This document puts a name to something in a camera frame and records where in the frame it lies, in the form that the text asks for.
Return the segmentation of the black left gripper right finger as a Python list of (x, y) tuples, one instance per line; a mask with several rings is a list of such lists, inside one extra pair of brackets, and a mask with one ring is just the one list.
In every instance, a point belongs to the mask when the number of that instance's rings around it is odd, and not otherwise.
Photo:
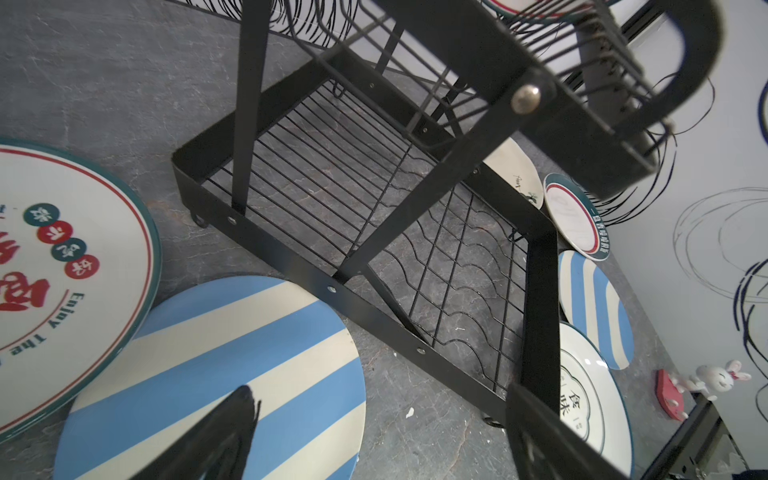
[(507, 388), (505, 431), (521, 479), (615, 479), (625, 476), (519, 384)]

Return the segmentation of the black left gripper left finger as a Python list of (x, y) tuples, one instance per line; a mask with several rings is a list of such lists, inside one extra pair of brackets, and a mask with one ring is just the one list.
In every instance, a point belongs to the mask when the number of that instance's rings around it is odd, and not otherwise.
[(146, 465), (135, 479), (241, 479), (260, 415), (242, 385)]

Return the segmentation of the orange sunburst plate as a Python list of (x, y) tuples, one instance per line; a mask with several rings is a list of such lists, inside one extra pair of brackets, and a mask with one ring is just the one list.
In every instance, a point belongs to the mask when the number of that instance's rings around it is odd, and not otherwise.
[(507, 18), (533, 23), (563, 21), (593, 6), (577, 0), (482, 0), (482, 4)]

